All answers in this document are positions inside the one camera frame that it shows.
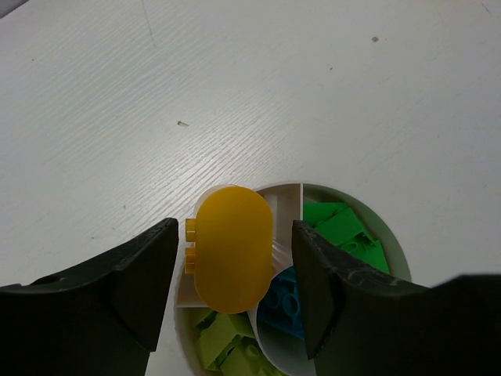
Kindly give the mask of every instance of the white table surface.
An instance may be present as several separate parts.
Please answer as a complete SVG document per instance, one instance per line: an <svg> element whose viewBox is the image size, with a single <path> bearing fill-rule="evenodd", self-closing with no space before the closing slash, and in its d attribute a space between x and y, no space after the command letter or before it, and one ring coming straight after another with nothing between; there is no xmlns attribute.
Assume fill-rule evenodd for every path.
<svg viewBox="0 0 501 376"><path fill-rule="evenodd" d="M0 285L281 181L366 203L419 284L501 270L500 0L30 0L0 64ZM191 374L172 298L148 375Z"/></svg>

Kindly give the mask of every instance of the blue lego brick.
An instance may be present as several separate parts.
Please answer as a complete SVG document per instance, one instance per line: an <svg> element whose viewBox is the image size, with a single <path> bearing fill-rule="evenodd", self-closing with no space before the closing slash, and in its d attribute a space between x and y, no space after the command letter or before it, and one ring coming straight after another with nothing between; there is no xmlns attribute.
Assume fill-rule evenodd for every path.
<svg viewBox="0 0 501 376"><path fill-rule="evenodd" d="M294 337L305 339L293 266L273 278L268 293L259 303L258 320Z"/></svg>

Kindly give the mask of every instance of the green lego brick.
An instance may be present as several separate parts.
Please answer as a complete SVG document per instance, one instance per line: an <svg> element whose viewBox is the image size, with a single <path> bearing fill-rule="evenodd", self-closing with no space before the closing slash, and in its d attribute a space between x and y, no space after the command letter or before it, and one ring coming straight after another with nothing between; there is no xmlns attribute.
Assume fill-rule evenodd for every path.
<svg viewBox="0 0 501 376"><path fill-rule="evenodd" d="M199 331L210 327L218 313L210 308L194 308L190 312L190 322Z"/></svg>
<svg viewBox="0 0 501 376"><path fill-rule="evenodd" d="M371 243L357 242L355 239L350 239L345 244L340 246L350 255L367 262L369 265L377 268L385 273L390 273L388 263L384 257L383 246L380 241L375 240Z"/></svg>
<svg viewBox="0 0 501 376"><path fill-rule="evenodd" d="M331 244L339 247L350 239L356 239L361 243L373 243L374 239L355 212L346 208L338 212L331 219L315 227L315 230L325 237Z"/></svg>
<svg viewBox="0 0 501 376"><path fill-rule="evenodd" d="M224 376L285 376L263 355L257 344L240 344L221 365Z"/></svg>
<svg viewBox="0 0 501 376"><path fill-rule="evenodd" d="M357 259L367 262L374 268L390 273L381 242L374 240L352 209L346 204L331 203L340 210L336 211L331 218L323 220L328 212L329 203L322 203L325 204L323 207L317 207L316 204L305 203L304 218L306 218L306 222L312 225L312 222L318 221L314 225L315 230L331 244L345 250ZM323 217L319 214L321 209L324 210Z"/></svg>
<svg viewBox="0 0 501 376"><path fill-rule="evenodd" d="M312 227L332 218L348 207L344 202L305 202L303 220Z"/></svg>
<svg viewBox="0 0 501 376"><path fill-rule="evenodd" d="M219 371L221 363L244 338L255 339L248 318L218 313L210 327L202 330L195 344L202 367Z"/></svg>

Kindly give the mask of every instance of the dark speck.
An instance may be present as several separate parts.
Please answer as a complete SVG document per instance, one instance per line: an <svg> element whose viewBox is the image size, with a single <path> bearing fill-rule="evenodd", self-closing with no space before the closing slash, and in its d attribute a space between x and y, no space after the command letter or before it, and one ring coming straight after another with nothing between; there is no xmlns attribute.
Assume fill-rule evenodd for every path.
<svg viewBox="0 0 501 376"><path fill-rule="evenodd" d="M491 11L488 10L488 8L484 5L484 3L482 2L482 6L484 7L485 11L488 13L488 14L491 14Z"/></svg>

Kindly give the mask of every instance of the white container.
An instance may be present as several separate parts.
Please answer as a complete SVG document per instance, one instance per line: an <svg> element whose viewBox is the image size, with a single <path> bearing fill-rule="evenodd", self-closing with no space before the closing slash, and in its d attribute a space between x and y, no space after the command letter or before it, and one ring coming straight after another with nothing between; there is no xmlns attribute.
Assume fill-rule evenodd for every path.
<svg viewBox="0 0 501 376"><path fill-rule="evenodd" d="M210 193L223 187L225 186L217 186L204 193L197 202L196 208ZM267 200L274 215L274 276L292 265L292 255L290 253L292 222L295 219L302 219L303 202L342 201L346 202L355 211L368 230L381 241L391 274L405 280L411 280L405 256L394 234L382 219L362 202L346 193L312 184L288 183L267 186L256 191ZM175 327L186 362L196 376L219 374L204 370L200 366L196 355L194 346L196 333L189 325L189 309L192 307L205 307L205 304L196 293L193 275L181 272L175 286L175 293L177 302L175 307ZM275 367L290 376L315 376L313 360L307 359L303 341L257 322L257 307L249 311L248 314L261 350Z"/></svg>

